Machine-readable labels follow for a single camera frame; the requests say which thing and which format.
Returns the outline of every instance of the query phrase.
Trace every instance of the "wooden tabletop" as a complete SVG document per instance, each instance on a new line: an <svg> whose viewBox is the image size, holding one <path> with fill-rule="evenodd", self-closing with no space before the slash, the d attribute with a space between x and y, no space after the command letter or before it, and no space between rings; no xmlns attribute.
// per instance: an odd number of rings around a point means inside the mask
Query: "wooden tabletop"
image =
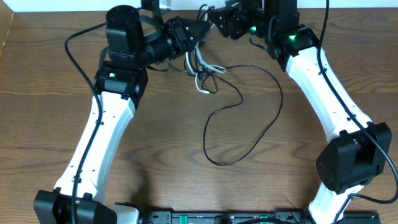
<svg viewBox="0 0 398 224"><path fill-rule="evenodd" d="M194 18L196 12L173 12ZM319 35L323 9L301 9L301 23ZM35 223L38 190L52 190L72 158L85 127L91 92L69 61L63 43L72 33L104 21L105 12L18 13L0 59L0 222ZM306 207L320 180L315 160L326 146L322 126L306 97L270 56L249 44L211 31L203 56L224 66L253 64L280 81L284 105L279 119L255 150L232 167L217 167L203 154L208 115L239 101L219 83L202 95L193 78L149 71L149 82L116 153L106 191L107 206L132 202L174 210L264 211ZM71 42L72 54L91 78L104 29ZM337 77L375 123L392 130L390 155L398 164L398 9L332 9L324 49ZM182 67L182 58L173 61ZM268 75L237 68L223 75L244 104L216 115L208 127L209 155L231 161L244 154L277 112L280 93ZM387 199L394 193L386 166L362 193ZM348 210L377 211L396 223L398 203L355 199Z"/></svg>

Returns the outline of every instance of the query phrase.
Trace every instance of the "white wall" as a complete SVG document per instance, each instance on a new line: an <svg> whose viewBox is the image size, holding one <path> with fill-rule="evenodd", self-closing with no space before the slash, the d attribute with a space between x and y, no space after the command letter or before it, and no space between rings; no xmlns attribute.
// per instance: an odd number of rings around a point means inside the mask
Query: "white wall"
<svg viewBox="0 0 398 224"><path fill-rule="evenodd" d="M141 5L141 0L4 0L14 12L107 11L113 6ZM222 6L224 0L172 0L172 9L198 9L208 3ZM398 0L331 0L331 7L398 7ZM325 0L298 0L300 8L323 8Z"/></svg>

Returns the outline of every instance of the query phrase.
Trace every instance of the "wooden table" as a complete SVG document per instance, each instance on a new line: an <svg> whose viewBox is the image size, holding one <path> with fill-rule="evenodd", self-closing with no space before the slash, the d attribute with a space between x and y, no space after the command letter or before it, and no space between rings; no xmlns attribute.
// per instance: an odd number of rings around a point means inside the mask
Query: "wooden table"
<svg viewBox="0 0 398 224"><path fill-rule="evenodd" d="M301 9L301 22L319 35L323 9ZM178 12L193 18L196 12ZM32 203L51 190L65 170L85 127L91 92L69 61L67 36L104 21L105 12L18 13L0 59L0 222L37 222ZM149 83L127 127L109 175L105 204L132 202L174 210L274 210L304 208L320 180L315 159L326 146L323 129L300 88L271 58L249 44L213 30L204 57L224 66L253 64L280 81L284 107L257 148L232 167L217 167L203 154L208 115L239 100L220 83L216 95L199 94L179 72L149 72ZM91 78L104 30L71 42ZM324 49L336 75L375 123L393 132L390 155L398 164L398 9L333 9ZM173 62L182 67L182 58ZM277 112L280 94L265 73L239 68L225 75L244 95L242 106L215 116L208 127L212 158L244 154ZM362 193L387 199L394 180L388 166ZM348 210L377 211L396 223L398 203L356 199Z"/></svg>

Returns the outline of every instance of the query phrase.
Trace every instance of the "green light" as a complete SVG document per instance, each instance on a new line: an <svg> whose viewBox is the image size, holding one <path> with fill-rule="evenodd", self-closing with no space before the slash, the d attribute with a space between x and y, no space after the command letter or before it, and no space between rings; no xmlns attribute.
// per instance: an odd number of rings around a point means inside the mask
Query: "green light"
<svg viewBox="0 0 398 224"><path fill-rule="evenodd" d="M294 41L294 39L296 39L296 35L290 35L289 38L291 39L291 41Z"/></svg>
<svg viewBox="0 0 398 224"><path fill-rule="evenodd" d="M252 34L255 34L256 31L257 31L256 26L251 27L251 28L249 29L249 32L252 33Z"/></svg>

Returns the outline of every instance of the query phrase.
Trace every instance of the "wood surface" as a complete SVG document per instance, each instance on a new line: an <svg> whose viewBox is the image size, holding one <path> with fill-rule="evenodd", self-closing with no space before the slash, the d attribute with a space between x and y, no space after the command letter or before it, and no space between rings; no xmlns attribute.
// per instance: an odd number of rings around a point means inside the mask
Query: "wood surface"
<svg viewBox="0 0 398 224"><path fill-rule="evenodd" d="M193 18L196 12L173 12ZM323 9L301 9L301 22L319 35ZM18 13L0 60L0 222L36 223L38 190L52 190L85 127L90 89L69 61L63 43L72 33L104 21L105 12ZM306 207L320 180L315 160L326 146L322 126L300 88L277 62L249 44L209 34L203 56L224 66L253 64L280 81L279 119L245 160L217 167L203 154L208 115L239 100L220 83L216 95L201 95L192 78L149 71L135 118L126 128L109 175L107 206L131 202L174 210L265 211ZM71 42L71 51L93 78L104 29ZM392 130L390 155L398 164L398 9L332 9L324 49L334 72L357 105L375 123ZM182 67L182 58L173 61ZM244 95L242 106L213 117L209 155L231 161L244 154L277 112L275 82L257 70L237 68L225 76ZM387 199L394 193L386 166L362 193ZM356 199L348 210L377 211L397 223L398 203Z"/></svg>

